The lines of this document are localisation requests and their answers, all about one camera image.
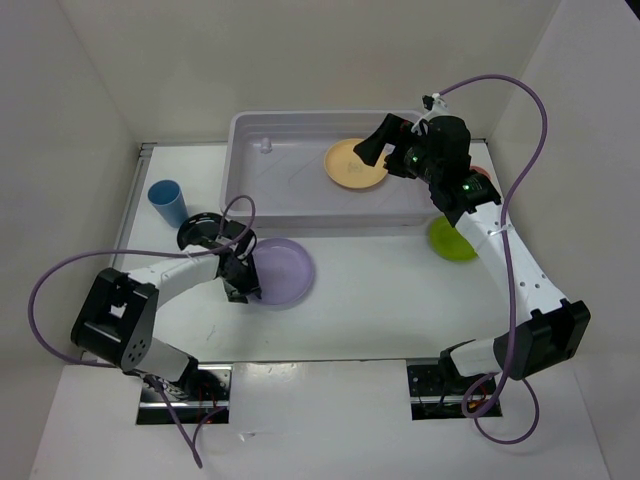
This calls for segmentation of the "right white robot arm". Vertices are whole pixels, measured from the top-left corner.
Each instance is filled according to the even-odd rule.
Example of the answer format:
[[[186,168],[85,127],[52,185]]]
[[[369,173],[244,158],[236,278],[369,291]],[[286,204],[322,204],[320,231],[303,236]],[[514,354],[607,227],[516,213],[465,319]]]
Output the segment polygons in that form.
[[[590,311],[571,302],[545,275],[512,226],[488,176],[472,169],[465,122],[441,115],[414,124],[387,114],[353,151],[368,166],[382,163],[400,178],[428,185],[433,204],[473,248],[509,304],[507,333],[470,340],[440,354],[438,380],[462,392],[473,377],[504,372],[513,380],[574,357]]]

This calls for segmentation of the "purple plastic plate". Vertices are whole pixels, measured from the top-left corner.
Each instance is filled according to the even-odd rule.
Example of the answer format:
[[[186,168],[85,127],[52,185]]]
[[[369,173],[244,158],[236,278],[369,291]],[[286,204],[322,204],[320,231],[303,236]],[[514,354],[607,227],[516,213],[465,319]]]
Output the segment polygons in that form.
[[[296,241],[263,239],[257,243],[252,255],[261,288],[260,294],[253,295],[255,303],[277,307],[293,304],[313,285],[314,262]]]

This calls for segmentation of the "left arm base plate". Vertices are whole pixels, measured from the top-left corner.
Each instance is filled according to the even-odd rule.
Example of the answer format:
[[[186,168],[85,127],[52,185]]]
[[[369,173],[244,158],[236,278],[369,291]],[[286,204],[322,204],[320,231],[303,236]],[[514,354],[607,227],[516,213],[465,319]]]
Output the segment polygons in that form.
[[[189,386],[188,392],[179,390],[166,381],[162,382],[165,396],[170,401],[178,419],[185,425],[227,424],[229,422],[230,390],[233,366],[231,364],[201,364],[198,380],[202,385]],[[136,424],[167,425],[173,420],[162,396],[148,383],[140,392]]]

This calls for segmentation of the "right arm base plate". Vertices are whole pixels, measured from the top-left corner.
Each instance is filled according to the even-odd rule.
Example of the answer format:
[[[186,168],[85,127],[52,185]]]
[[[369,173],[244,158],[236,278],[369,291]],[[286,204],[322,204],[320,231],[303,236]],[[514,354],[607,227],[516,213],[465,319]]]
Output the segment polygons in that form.
[[[462,397],[480,378],[446,380],[436,359],[408,361],[406,372],[413,421],[463,419]]]

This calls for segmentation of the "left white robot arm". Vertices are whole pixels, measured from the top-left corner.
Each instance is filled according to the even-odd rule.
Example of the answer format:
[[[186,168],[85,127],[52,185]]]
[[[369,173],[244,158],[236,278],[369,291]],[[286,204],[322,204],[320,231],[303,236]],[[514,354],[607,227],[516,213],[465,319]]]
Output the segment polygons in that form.
[[[197,285],[221,280],[230,303],[246,304],[261,295],[252,256],[255,234],[210,254],[220,241],[202,237],[176,259],[130,272],[102,270],[71,330],[72,343],[127,375],[153,377],[176,399],[212,394],[216,380],[199,369],[199,361],[155,339],[153,332],[157,310]]]

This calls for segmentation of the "orange plastic plate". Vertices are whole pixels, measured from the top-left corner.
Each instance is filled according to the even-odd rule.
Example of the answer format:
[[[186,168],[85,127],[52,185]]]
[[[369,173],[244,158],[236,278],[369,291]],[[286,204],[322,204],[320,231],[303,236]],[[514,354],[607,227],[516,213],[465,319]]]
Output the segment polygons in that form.
[[[374,167],[366,165],[353,148],[363,138],[340,140],[332,145],[324,157],[324,169],[329,178],[341,187],[365,190],[381,183],[387,176],[383,163]]]

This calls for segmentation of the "coral plastic cup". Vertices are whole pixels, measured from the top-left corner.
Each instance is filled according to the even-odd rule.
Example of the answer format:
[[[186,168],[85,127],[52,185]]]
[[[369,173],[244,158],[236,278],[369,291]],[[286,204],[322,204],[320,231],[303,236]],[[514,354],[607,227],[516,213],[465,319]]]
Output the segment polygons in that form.
[[[470,167],[470,170],[472,170],[475,173],[478,173],[478,174],[481,174],[481,175],[485,176],[489,181],[491,181],[491,175],[484,168],[472,165]]]

